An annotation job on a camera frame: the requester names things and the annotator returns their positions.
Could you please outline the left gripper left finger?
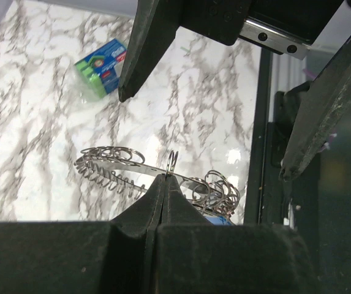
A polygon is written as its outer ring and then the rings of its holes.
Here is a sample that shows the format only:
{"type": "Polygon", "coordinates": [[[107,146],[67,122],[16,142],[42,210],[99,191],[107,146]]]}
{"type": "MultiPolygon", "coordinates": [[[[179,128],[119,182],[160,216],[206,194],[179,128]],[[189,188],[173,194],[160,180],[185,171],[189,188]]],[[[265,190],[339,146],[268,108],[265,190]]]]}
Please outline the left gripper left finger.
{"type": "Polygon", "coordinates": [[[164,188],[110,221],[0,222],[0,293],[149,293],[164,188]]]}

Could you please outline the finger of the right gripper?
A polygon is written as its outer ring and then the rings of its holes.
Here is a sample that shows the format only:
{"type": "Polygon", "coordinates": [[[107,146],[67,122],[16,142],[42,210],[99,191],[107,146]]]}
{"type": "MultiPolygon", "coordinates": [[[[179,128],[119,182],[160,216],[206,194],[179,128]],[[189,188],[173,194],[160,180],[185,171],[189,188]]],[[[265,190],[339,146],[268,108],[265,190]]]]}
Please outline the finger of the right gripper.
{"type": "Polygon", "coordinates": [[[281,179],[291,181],[302,174],[350,106],[351,36],[302,97],[282,161],[281,179]]]}
{"type": "Polygon", "coordinates": [[[183,1],[139,0],[118,85],[121,102],[135,96],[174,41],[183,1]]]}

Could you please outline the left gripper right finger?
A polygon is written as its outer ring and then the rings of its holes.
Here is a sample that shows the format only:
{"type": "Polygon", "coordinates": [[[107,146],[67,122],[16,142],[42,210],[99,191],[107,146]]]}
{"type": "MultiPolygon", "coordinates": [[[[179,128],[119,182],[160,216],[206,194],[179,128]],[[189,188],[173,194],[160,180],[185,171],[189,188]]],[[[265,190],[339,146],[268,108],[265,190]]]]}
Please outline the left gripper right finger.
{"type": "Polygon", "coordinates": [[[213,225],[164,179],[152,293],[317,293],[309,252],[285,225],[213,225]]]}

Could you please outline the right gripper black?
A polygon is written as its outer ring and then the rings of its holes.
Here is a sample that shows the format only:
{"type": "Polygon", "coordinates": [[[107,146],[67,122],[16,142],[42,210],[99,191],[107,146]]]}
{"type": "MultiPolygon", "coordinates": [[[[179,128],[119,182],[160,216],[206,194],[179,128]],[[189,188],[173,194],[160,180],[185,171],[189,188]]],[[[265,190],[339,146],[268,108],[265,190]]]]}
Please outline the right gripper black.
{"type": "Polygon", "coordinates": [[[180,26],[230,46],[237,39],[304,59],[341,1],[184,1],[180,26]]]}

